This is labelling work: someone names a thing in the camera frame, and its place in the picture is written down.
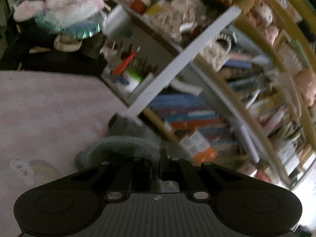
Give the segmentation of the grey-green sweatshirt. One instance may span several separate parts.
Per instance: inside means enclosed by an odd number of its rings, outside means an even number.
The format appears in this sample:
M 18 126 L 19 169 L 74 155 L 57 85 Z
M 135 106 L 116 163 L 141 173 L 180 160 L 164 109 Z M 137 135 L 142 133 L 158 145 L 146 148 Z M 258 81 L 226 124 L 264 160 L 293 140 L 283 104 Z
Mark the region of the grey-green sweatshirt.
M 161 150 L 164 149 L 170 158 L 193 162 L 190 154 L 179 144 L 161 139 L 148 126 L 129 118 L 115 114 L 108 123 L 108 131 L 107 137 L 76 155 L 74 163 L 78 170 L 101 164 L 111 152 L 147 159 L 155 169 L 159 167 Z

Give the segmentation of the lower orange white box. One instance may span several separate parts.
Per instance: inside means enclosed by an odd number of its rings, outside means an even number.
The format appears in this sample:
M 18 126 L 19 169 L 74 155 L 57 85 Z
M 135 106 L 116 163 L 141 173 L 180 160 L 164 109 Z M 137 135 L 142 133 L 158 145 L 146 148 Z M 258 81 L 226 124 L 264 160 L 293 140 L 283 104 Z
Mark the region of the lower orange white box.
M 193 157 L 193 160 L 197 164 L 201 164 L 204 162 L 212 162 L 217 157 L 217 151 L 213 147 L 207 148 L 205 151 L 199 152 L 197 155 Z

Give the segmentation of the orange white box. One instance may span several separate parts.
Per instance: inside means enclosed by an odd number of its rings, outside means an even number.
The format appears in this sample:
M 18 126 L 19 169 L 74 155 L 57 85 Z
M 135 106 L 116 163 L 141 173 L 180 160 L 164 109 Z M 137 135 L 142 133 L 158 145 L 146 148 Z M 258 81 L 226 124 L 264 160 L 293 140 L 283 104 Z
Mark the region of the orange white box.
M 213 147 L 207 148 L 205 151 L 199 152 L 197 155 L 193 157 L 193 160 L 197 164 L 201 164 L 204 162 L 212 162 L 217 157 L 217 151 Z
M 191 135 L 185 136 L 180 145 L 192 156 L 196 156 L 211 147 L 208 140 L 200 133 L 195 131 Z

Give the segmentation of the upper orange white box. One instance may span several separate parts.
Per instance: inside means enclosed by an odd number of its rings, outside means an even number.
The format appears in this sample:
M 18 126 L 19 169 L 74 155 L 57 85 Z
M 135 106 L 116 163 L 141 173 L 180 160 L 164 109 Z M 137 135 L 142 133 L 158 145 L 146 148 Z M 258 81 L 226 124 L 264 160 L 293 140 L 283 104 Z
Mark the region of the upper orange white box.
M 196 156 L 211 147 L 208 140 L 200 133 L 195 131 L 191 135 L 185 136 L 180 145 L 192 156 Z

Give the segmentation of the row of leaning books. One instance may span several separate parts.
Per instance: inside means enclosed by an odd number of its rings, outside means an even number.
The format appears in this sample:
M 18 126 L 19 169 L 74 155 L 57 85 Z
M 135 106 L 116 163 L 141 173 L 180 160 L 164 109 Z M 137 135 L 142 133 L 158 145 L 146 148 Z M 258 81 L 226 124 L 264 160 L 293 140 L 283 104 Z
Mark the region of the row of leaning books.
M 246 154 L 228 119 L 201 95 L 162 92 L 148 107 L 180 140 L 198 134 L 221 156 Z

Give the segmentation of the pink checked cartoon tablecloth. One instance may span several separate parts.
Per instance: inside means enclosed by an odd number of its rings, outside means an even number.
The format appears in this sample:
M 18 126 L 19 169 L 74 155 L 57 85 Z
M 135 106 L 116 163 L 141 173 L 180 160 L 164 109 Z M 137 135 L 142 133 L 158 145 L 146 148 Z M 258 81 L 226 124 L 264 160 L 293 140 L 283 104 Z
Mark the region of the pink checked cartoon tablecloth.
M 75 172 L 74 158 L 107 134 L 125 105 L 91 76 L 1 72 L 1 236 L 18 236 L 25 191 Z

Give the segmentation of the white and wood bookshelf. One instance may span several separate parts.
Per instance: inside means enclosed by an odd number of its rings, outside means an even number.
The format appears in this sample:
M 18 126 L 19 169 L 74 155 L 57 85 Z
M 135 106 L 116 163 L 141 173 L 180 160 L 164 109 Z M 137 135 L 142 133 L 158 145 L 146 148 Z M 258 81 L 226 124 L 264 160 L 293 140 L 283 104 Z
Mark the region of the white and wood bookshelf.
M 177 43 L 148 16 L 156 3 L 172 1 L 105 0 L 105 83 L 129 113 L 143 114 L 179 145 L 181 140 L 148 105 L 162 92 L 201 95 L 228 119 L 246 152 L 217 153 L 216 163 L 297 189 L 315 168 L 309 113 L 315 100 L 315 58 L 302 47 L 303 37 L 290 33 L 289 21 L 282 20 L 285 12 L 274 0 L 256 0 L 246 16 L 232 0 L 192 0 L 196 26 Z M 199 53 L 219 34 L 230 36 L 232 45 L 229 60 L 215 72 Z M 127 68 L 142 82 L 128 94 L 123 73 L 116 76 L 113 70 L 138 47 Z

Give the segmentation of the white quilted handbag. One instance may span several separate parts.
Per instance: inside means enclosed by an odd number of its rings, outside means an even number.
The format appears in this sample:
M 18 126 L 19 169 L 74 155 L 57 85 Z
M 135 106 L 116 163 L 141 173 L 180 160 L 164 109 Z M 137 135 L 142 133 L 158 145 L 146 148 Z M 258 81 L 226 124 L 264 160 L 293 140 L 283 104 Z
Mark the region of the white quilted handbag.
M 231 45 L 230 36 L 219 34 L 210 42 L 210 44 L 206 45 L 199 54 L 215 72 L 218 72 L 229 60 Z

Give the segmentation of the floral fabric pouch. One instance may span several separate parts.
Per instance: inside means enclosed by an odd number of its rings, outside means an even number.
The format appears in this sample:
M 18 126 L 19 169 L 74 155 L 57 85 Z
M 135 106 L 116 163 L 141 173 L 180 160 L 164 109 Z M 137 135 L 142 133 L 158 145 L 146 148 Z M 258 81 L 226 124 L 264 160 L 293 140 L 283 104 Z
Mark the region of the floral fabric pouch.
M 182 35 L 193 29 L 196 5 L 192 0 L 159 2 L 148 13 L 151 23 L 175 42 L 180 43 Z

